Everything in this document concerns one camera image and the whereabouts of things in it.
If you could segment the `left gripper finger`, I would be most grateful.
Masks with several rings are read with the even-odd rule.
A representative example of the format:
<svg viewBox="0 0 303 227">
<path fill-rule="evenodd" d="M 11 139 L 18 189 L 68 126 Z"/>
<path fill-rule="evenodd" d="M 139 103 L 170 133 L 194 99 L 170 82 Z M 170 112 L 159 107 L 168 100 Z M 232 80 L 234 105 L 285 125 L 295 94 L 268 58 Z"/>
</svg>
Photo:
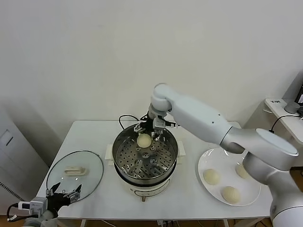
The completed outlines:
<svg viewBox="0 0 303 227">
<path fill-rule="evenodd" d="M 50 189 L 46 190 L 46 196 L 53 196 L 53 194 L 56 192 L 58 187 L 60 186 L 60 183 L 54 184 Z"/>
<path fill-rule="evenodd" d="M 70 199 L 70 201 L 77 201 L 80 199 L 82 185 L 79 185 L 75 190 L 65 195 L 65 198 Z"/>
</svg>

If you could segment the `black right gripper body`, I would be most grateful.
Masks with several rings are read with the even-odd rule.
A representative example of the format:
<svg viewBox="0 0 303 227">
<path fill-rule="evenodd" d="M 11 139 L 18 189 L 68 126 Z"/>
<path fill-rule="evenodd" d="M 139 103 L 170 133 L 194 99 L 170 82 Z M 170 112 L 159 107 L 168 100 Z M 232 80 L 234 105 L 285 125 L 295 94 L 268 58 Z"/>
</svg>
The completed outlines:
<svg viewBox="0 0 303 227">
<path fill-rule="evenodd" d="M 142 133 L 151 134 L 154 132 L 153 119 L 148 116 L 148 113 L 141 117 Z"/>
</svg>

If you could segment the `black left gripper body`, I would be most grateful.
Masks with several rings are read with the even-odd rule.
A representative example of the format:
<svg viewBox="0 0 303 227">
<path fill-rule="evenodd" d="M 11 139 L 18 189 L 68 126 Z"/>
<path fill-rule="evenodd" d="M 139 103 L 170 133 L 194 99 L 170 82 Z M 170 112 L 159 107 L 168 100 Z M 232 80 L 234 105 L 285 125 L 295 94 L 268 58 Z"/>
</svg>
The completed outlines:
<svg viewBox="0 0 303 227">
<path fill-rule="evenodd" d="M 58 213 L 63 206 L 69 206 L 71 199 L 67 193 L 54 193 L 47 195 L 47 209 L 52 213 Z"/>
</svg>

